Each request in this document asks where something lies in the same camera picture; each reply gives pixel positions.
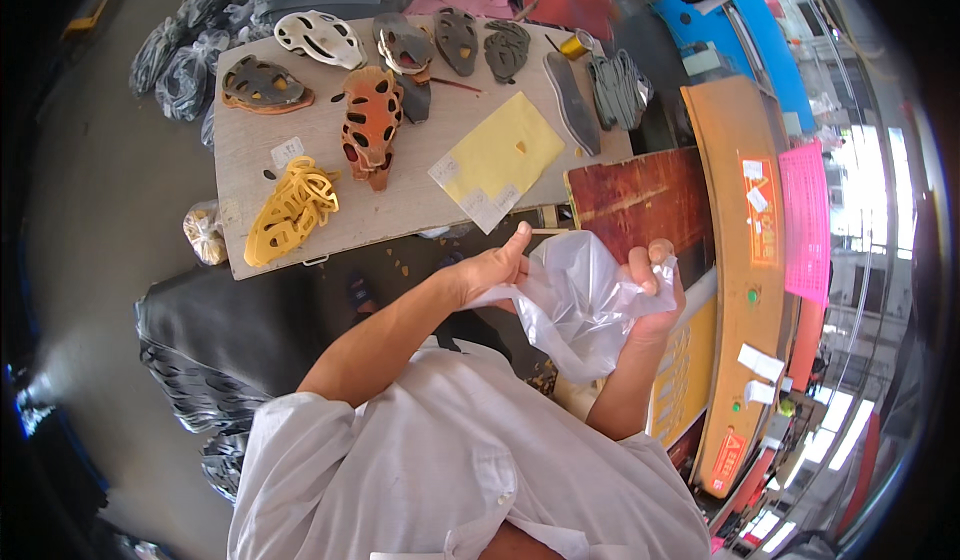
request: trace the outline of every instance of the slipper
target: slipper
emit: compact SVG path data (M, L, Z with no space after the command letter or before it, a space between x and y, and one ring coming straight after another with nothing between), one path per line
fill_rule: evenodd
M437 270L441 268L447 268L448 266L454 266L459 262L462 262L464 255L460 252L453 252L450 255L445 255L442 260L437 264Z
M374 295L367 289L367 281L357 271L350 273L346 281L346 299L354 313L360 312L360 307L374 299Z

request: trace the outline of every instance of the cable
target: cable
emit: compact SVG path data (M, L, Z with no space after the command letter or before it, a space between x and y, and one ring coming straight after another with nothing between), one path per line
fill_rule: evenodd
M836 0L836 1L837 1L837 8L840 10L840 18L843 20L845 24L849 25L850 21L847 20L847 13L844 11L843 2L841 0ZM824 3L824 0L817 0L817 3L820 4L822 8L824 9L827 8L827 5ZM853 32L844 33L843 30L841 30L840 27L837 26L837 24L834 22L834 18L831 16L831 13L824 12L823 17L826 18L826 21L830 24L831 27L833 27L833 30L836 31L837 38L840 41L842 41L844 44L849 46L850 49L853 50L853 52L860 57L860 60L863 61L863 64L865 64L868 69L870 69L874 74L876 74L877 77L879 77L880 79L883 79L884 81L900 80L900 77L898 77L897 75L886 74L885 72L879 70L877 66L873 63L874 60L881 58L883 54L886 53L885 48L881 47L879 50L876 50L874 52L867 52L862 47L860 47L860 44L857 42L857 38L854 37Z

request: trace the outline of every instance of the person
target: person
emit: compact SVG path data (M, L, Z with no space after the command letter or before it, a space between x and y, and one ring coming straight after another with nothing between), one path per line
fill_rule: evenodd
M295 393L258 408L229 558L710 555L690 491L643 432L686 305L679 273L677 308L636 321L586 423L497 351L465 339L449 350L431 335L490 287L522 283L530 239L521 222L503 247L368 306ZM672 251L664 239L630 250L631 278L655 294L651 262Z

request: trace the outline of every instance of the workbench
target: workbench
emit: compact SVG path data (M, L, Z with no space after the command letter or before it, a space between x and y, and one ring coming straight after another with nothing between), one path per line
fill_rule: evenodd
M432 16L409 16L412 25L433 29ZM544 57L553 46L546 36L559 45L570 33L559 29L523 24L531 36L526 64L514 76L515 85L501 85L483 58L483 40L493 31L483 28L486 19L477 20L477 36L481 53L476 69L468 77L458 76L436 55L430 64L434 77L456 81L482 90L483 93L441 83L431 84L430 117L421 124L404 120L393 139L395 160L390 169L387 189L374 193L366 182L351 178L347 158L340 143L346 101L332 102L342 92L348 72L340 67L317 62L289 52L274 39L265 38L222 52L218 60L217 91L214 98L214 155L216 157L217 194L223 223L226 250L234 259L230 270L236 280L263 272L311 261L329 254L382 242L427 229L450 226L469 220L460 206L427 174L440 158L474 130L494 110L522 91L566 143L558 158L547 167L533 187L513 208L521 211L539 206L567 202L563 174L597 163L609 163L632 155L630 139L618 126L601 131L601 153L594 157L578 155L577 143L567 130L560 114L557 95L544 68ZM351 20L350 24L363 39L369 65L379 62L371 18ZM223 75L238 60L249 54L260 60L275 62L304 86L313 90L313 105L286 114L264 115L224 106L221 97ZM571 62L577 85L595 116L594 94L587 74L587 56ZM298 137L303 153L313 158L324 170L341 170L334 182L340 210L330 221L314 229L301 246L266 266L253 267L243 261L248 233L277 181L264 176L270 170L280 176L271 150Z

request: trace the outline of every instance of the white shirt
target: white shirt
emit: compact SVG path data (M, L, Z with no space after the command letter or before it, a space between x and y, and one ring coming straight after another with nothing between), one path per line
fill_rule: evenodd
M706 558L707 528L664 449L620 442L514 375L431 336L354 412L294 393L253 419L229 558L477 558L506 520L567 560Z

